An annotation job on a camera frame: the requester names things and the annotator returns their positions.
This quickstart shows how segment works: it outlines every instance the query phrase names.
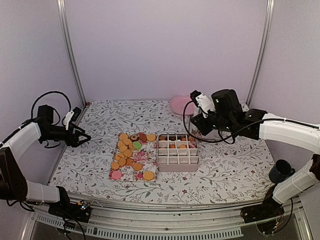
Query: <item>pink bowl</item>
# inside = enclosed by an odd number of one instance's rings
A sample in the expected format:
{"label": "pink bowl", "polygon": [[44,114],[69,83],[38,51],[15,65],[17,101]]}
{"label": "pink bowl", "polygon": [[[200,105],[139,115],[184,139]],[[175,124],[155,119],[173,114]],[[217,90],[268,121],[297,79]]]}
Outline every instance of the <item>pink bowl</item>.
{"label": "pink bowl", "polygon": [[[183,115],[184,108],[191,99],[189,96],[175,96],[170,100],[170,108],[173,112],[179,115]],[[190,103],[186,108],[185,115],[190,116],[194,114],[195,105],[194,103]]]}

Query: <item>table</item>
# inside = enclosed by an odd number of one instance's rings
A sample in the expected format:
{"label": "table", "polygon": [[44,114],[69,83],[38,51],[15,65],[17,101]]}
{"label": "table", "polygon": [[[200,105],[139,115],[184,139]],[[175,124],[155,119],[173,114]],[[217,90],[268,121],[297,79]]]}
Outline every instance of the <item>table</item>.
{"label": "table", "polygon": [[67,147],[49,182],[67,191],[119,201],[204,205],[263,199],[274,159],[264,140],[238,136],[233,145],[198,143],[196,172],[160,172],[155,182],[109,179],[120,132],[185,133],[182,117],[163,100],[93,101],[79,126],[91,141]]}

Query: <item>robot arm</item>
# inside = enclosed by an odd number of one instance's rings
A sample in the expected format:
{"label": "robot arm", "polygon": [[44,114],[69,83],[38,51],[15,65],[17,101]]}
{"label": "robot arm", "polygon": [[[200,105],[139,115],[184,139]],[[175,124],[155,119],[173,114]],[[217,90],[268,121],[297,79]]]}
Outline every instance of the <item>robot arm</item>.
{"label": "robot arm", "polygon": [[63,187],[53,187],[28,181],[19,168],[19,159],[35,141],[65,141],[67,146],[78,147],[89,141],[90,136],[74,125],[81,110],[68,112],[68,127],[53,125],[53,108],[39,106],[38,115],[25,121],[0,147],[0,199],[49,205],[49,213],[81,222],[88,222],[91,209],[82,204],[70,203]]}
{"label": "robot arm", "polygon": [[[201,106],[194,91],[190,97],[196,106]],[[212,130],[231,132],[236,136],[251,139],[274,140],[287,143],[314,153],[311,160],[287,180],[272,187],[262,204],[242,209],[245,222],[258,221],[279,215],[281,205],[290,198],[320,182],[320,125],[298,122],[276,116],[259,109],[243,112],[234,90],[224,89],[211,95],[214,114],[206,118],[198,114],[190,121],[202,135]]]}

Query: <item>wall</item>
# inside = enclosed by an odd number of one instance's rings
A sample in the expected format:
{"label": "wall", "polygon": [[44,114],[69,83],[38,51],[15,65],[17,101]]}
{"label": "wall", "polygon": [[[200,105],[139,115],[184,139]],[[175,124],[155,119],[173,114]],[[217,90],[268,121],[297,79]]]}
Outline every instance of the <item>wall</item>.
{"label": "wall", "polygon": [[[65,92],[72,106],[80,105],[63,41],[56,1],[0,1],[0,140],[30,118],[35,99],[44,92]],[[48,96],[40,104],[68,111],[66,100]],[[46,184],[61,147],[44,149],[34,143],[19,165],[30,181]],[[0,200],[0,239],[22,235],[28,214]]]}
{"label": "wall", "polygon": [[267,1],[66,1],[88,101],[170,99],[234,88],[255,69]]}
{"label": "wall", "polygon": [[[320,123],[320,2],[277,0],[253,108],[313,124]],[[311,152],[268,142],[274,158],[296,169]],[[300,195],[314,239],[320,239],[320,186]]]}

